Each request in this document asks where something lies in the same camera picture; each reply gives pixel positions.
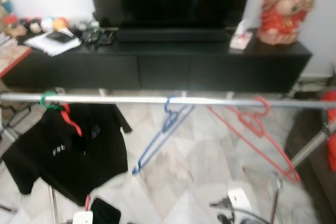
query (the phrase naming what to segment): clothes drying rack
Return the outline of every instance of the clothes drying rack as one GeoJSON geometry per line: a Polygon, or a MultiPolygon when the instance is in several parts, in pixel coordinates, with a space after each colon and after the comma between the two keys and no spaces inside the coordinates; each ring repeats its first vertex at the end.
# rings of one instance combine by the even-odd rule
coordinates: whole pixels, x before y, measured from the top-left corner
{"type": "MultiPolygon", "coordinates": [[[[39,102],[43,94],[39,93],[1,93],[0,101],[12,102],[39,102]]],[[[66,102],[66,103],[142,103],[142,104],[164,104],[167,101],[165,97],[117,97],[107,96],[101,97],[97,95],[67,95],[57,94],[50,95],[45,98],[46,102],[66,102]]],[[[174,104],[192,104],[192,105],[221,105],[221,106],[264,106],[264,104],[257,100],[247,99],[210,99],[210,98],[196,98],[196,97],[173,97],[170,103],[174,104]]],[[[271,107],[285,107],[285,108],[302,108],[302,109],[336,109],[336,102],[322,102],[322,101],[298,101],[298,100],[268,100],[271,107]]],[[[297,167],[304,161],[318,146],[320,146],[329,136],[329,133],[336,131],[336,121],[326,126],[327,131],[321,130],[313,139],[311,139],[305,147],[293,157],[291,162],[294,167],[297,167]]],[[[51,201],[52,218],[54,224],[58,222],[58,212],[55,197],[55,190],[49,186],[49,194],[51,201]]]]}

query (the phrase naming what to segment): white wall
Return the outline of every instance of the white wall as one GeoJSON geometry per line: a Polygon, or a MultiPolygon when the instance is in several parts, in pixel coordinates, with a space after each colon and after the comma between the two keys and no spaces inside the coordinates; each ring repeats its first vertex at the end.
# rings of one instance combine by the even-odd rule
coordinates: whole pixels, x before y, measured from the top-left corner
{"type": "MultiPolygon", "coordinates": [[[[11,0],[19,16],[66,16],[90,18],[92,0],[11,0]]],[[[259,25],[263,0],[248,0],[244,17],[259,25]]],[[[336,61],[336,0],[317,0],[304,25],[300,40],[313,52],[305,76],[329,76],[336,61]]]]}

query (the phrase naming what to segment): black t-shirt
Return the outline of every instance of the black t-shirt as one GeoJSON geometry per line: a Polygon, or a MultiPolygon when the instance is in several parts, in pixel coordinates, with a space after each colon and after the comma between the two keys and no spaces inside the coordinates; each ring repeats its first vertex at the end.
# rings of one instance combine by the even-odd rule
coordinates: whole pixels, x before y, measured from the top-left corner
{"type": "Polygon", "coordinates": [[[21,136],[3,160],[22,194],[30,194],[38,177],[80,206],[86,196],[113,176],[128,170],[120,127],[131,128],[115,105],[72,104],[66,123],[59,111],[47,110],[21,136]]]}

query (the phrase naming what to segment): marble floor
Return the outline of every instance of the marble floor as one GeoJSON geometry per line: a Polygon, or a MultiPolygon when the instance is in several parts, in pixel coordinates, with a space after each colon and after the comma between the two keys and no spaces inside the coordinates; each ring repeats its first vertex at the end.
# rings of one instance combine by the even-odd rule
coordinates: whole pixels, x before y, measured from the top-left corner
{"type": "MultiPolygon", "coordinates": [[[[133,166],[165,120],[163,106],[118,104],[118,107],[133,128],[131,134],[124,135],[129,172],[95,189],[91,196],[99,196],[120,209],[121,224],[219,224],[217,215],[223,211],[210,208],[209,203],[226,197],[228,190],[233,188],[242,188],[253,212],[269,220],[273,197],[270,180],[253,173],[245,174],[242,167],[249,166],[272,173],[271,166],[230,132],[206,107],[197,106],[136,176],[131,175],[133,166]]],[[[217,106],[215,110],[263,152],[286,167],[274,148],[244,128],[235,114],[223,107],[217,106]]],[[[33,112],[16,130],[25,132],[39,120],[43,112],[40,106],[33,106],[33,112]]],[[[266,130],[282,147],[293,124],[295,112],[291,109],[272,109],[262,121],[266,130]]],[[[0,144],[0,154],[8,146],[10,141],[4,138],[0,144]]],[[[1,224],[52,223],[48,187],[44,181],[37,180],[31,195],[22,196],[2,163],[0,185],[0,204],[18,210],[15,214],[0,210],[1,224]]],[[[76,211],[82,210],[59,193],[56,198],[61,223],[72,219],[76,211]]],[[[243,217],[237,215],[235,223],[239,223],[239,218],[243,217]]],[[[276,223],[319,223],[312,200],[304,188],[284,182],[276,223]]]]}

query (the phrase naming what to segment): blue hanger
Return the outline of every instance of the blue hanger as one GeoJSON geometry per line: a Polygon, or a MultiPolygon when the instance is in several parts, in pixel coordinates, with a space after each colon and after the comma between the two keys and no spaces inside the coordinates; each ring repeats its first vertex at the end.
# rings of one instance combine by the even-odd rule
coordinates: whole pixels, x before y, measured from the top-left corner
{"type": "Polygon", "coordinates": [[[168,105],[170,103],[170,100],[173,97],[169,97],[164,104],[164,112],[168,114],[168,117],[163,123],[162,129],[155,135],[155,137],[152,139],[152,141],[149,143],[149,145],[144,150],[143,154],[139,158],[138,166],[134,167],[132,170],[132,174],[137,174],[150,160],[151,158],[160,150],[160,148],[164,145],[164,143],[169,139],[169,137],[181,126],[181,124],[184,122],[184,120],[190,115],[190,113],[194,110],[195,106],[183,106],[178,111],[172,111],[168,109],[168,105]],[[186,112],[186,114],[179,120],[179,115],[189,107],[189,110],[186,112]],[[158,138],[163,135],[164,139],[162,142],[154,149],[154,151],[147,157],[146,160],[144,160],[146,154],[149,152],[153,144],[158,140],[158,138]]]}

